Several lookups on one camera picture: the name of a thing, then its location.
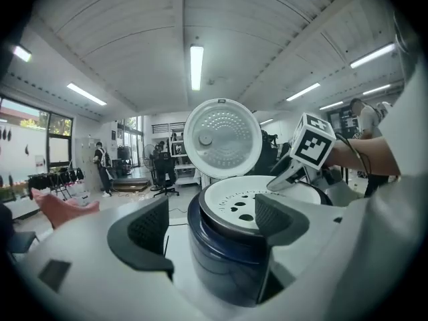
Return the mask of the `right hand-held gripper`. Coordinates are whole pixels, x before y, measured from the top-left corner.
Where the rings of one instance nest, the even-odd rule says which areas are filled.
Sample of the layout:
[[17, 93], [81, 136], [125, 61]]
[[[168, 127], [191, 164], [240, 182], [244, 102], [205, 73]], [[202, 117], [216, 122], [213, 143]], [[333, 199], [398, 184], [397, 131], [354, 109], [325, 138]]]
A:
[[336, 136], [329, 122], [303, 113], [293, 134], [291, 160], [281, 160], [274, 165], [271, 173], [277, 176], [267, 184], [267, 189], [279, 192], [306, 179], [307, 183], [326, 190], [329, 182], [322, 167], [335, 142]]

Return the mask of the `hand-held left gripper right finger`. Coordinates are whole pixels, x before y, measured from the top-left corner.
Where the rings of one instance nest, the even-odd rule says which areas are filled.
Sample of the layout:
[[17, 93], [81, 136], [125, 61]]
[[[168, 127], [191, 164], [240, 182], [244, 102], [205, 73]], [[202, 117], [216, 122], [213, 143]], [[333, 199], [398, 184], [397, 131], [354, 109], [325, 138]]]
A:
[[303, 213], [264, 194], [255, 196], [255, 222], [267, 251], [265, 275], [257, 297], [257, 303], [262, 304], [296, 279], [288, 269], [274, 261], [274, 247], [293, 244], [309, 230], [310, 222]]

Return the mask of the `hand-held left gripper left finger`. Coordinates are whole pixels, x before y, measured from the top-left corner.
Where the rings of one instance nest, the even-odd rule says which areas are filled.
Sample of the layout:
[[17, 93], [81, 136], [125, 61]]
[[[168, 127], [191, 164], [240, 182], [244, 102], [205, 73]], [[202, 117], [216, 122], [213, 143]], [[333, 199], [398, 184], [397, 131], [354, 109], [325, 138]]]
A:
[[164, 239], [169, 228], [169, 200], [155, 199], [115, 221], [107, 233], [111, 252], [139, 272], [164, 272], [173, 277], [174, 265], [165, 257]]

